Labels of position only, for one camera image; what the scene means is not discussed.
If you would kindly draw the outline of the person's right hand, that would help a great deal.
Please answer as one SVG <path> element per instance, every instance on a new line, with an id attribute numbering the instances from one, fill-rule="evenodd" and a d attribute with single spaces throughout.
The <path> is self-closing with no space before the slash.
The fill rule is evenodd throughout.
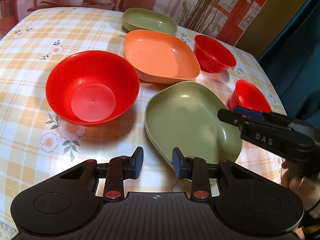
<path id="1" fill-rule="evenodd" d="M 281 185 L 293 191 L 313 218 L 319 217 L 319 183 L 309 178 L 289 178 L 288 162 L 281 165 Z"/>

